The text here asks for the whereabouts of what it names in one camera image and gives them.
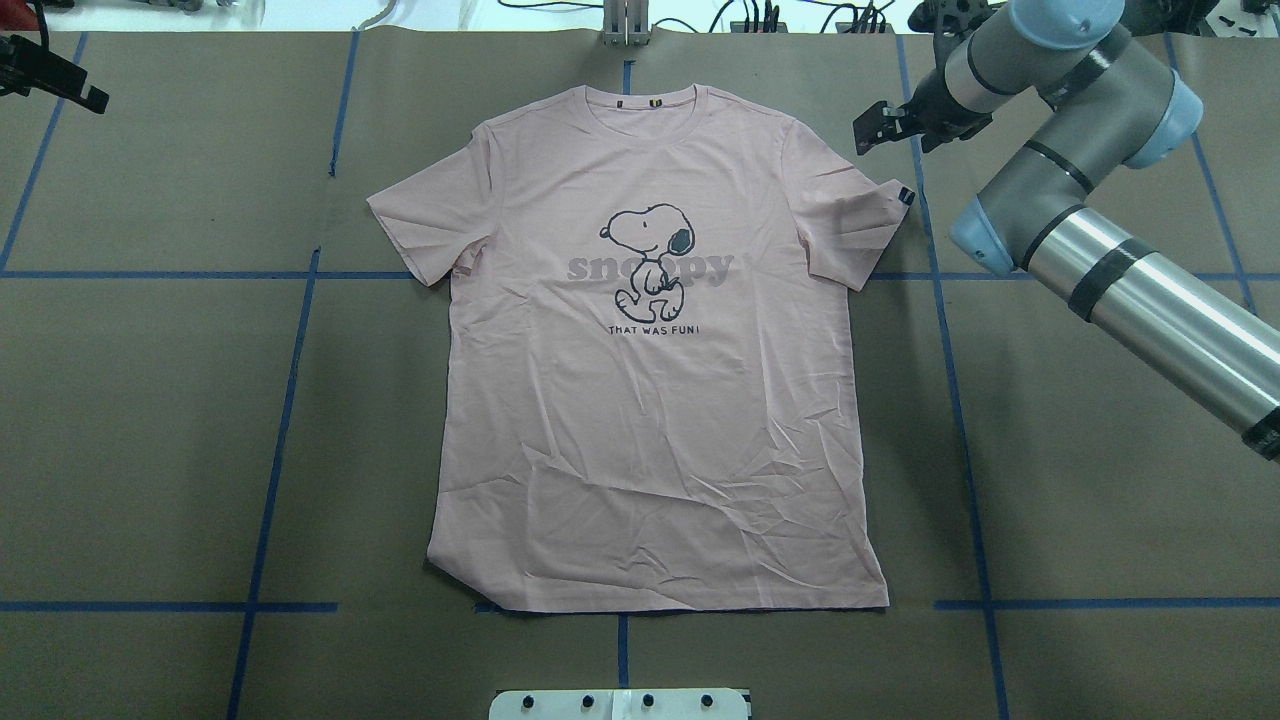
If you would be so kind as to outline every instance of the neckline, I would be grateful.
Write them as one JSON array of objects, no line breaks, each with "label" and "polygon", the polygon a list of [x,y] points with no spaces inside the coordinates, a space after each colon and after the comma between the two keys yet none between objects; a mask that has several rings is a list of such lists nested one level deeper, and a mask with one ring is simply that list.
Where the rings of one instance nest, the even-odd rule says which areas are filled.
[{"label": "neckline", "polygon": [[[579,86],[576,92],[575,106],[584,122],[586,122],[594,132],[609,137],[614,141],[622,142],[625,145],[637,145],[637,146],[655,146],[655,145],[672,145],[680,142],[681,140],[689,137],[689,133],[701,123],[703,117],[707,115],[708,105],[708,91],[704,85],[690,85],[684,90],[677,90],[675,92],[663,92],[658,95],[618,95],[614,92],[605,92],[603,90],[596,90],[589,86]],[[654,102],[659,105],[687,105],[692,102],[692,111],[685,118],[682,123],[672,128],[671,131],[654,136],[654,137],[639,137],[634,135],[627,135],[620,132],[596,117],[595,111],[591,109],[593,105],[599,106],[600,110],[608,113],[611,110],[631,109],[649,111],[650,108],[657,110]]]}]

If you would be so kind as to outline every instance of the cartoon dog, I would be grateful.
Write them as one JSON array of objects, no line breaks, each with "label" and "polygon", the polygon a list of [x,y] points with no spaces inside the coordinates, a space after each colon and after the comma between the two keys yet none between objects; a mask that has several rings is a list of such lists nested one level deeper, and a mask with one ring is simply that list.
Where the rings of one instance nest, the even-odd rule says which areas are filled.
[{"label": "cartoon dog", "polygon": [[623,288],[613,296],[618,310],[637,323],[675,320],[685,306],[685,286],[667,273],[662,259],[694,249],[694,228],[685,213],[666,202],[641,211],[623,210],[600,228],[600,237],[641,258],[631,273],[631,292]]}]

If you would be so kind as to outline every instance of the pink t-shirt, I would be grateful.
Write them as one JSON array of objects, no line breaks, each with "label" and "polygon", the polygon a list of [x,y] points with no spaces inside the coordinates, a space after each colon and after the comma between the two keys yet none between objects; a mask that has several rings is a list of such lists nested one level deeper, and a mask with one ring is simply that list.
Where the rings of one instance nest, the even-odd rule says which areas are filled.
[{"label": "pink t-shirt", "polygon": [[567,90],[370,197],[453,273],[431,562],[508,610],[888,605],[846,287],[910,199],[701,85]]}]

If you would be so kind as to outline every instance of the blue plastic cap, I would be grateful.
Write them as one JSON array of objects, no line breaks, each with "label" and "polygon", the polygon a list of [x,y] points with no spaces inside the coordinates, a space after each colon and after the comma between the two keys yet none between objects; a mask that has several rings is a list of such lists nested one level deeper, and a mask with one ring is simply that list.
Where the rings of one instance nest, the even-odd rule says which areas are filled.
[{"label": "blue plastic cap", "polygon": [[1050,50],[1097,45],[1124,14],[1124,0],[1011,0],[1005,8],[1023,37]]},{"label": "blue plastic cap", "polygon": [[1165,108],[1165,117],[1156,126],[1156,132],[1142,146],[1142,150],[1133,154],[1124,164],[1135,170],[1149,168],[1164,160],[1179,145],[1199,127],[1201,118],[1204,117],[1204,104],[1199,96],[1187,87],[1178,70],[1174,70],[1174,94]]},{"label": "blue plastic cap", "polygon": [[960,246],[969,258],[997,275],[1014,272],[1014,259],[1000,241],[996,228],[982,208],[982,201],[973,199],[951,225],[951,242]]}]

